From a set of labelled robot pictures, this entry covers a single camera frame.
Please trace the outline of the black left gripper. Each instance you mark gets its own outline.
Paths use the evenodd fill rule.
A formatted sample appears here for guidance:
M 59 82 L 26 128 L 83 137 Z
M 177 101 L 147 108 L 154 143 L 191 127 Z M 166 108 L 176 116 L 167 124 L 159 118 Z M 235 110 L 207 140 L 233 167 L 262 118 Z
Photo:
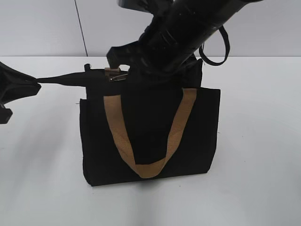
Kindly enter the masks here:
M 130 80 L 201 80 L 203 60 L 194 54 L 194 41 L 183 32 L 144 32 L 138 41 L 111 47 L 106 58 L 111 69 L 130 66 Z

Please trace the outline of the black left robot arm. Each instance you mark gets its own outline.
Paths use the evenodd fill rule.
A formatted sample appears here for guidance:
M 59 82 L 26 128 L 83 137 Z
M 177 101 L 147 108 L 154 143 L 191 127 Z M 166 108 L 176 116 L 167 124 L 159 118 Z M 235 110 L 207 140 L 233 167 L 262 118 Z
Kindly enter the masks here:
M 240 0 L 120 0 L 122 8 L 147 12 L 153 19 L 140 38 L 107 53 L 110 68 L 137 67 L 172 76 L 244 3 Z

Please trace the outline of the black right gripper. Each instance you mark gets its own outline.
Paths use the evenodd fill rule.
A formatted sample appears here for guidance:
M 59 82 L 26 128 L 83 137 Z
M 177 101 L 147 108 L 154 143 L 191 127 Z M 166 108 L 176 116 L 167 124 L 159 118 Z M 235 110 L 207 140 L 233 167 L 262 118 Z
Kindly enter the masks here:
M 21 79 L 23 81 L 35 81 L 36 78 L 21 73 L 15 69 L 10 68 L 9 66 L 0 62 L 0 70 L 6 72 L 9 76 Z M 38 83 L 34 84 L 8 84 L 7 80 L 4 78 L 0 79 L 0 123 L 7 124 L 9 119 L 12 116 L 11 109 L 8 109 L 4 106 L 9 102 L 31 97 L 38 94 L 41 86 Z

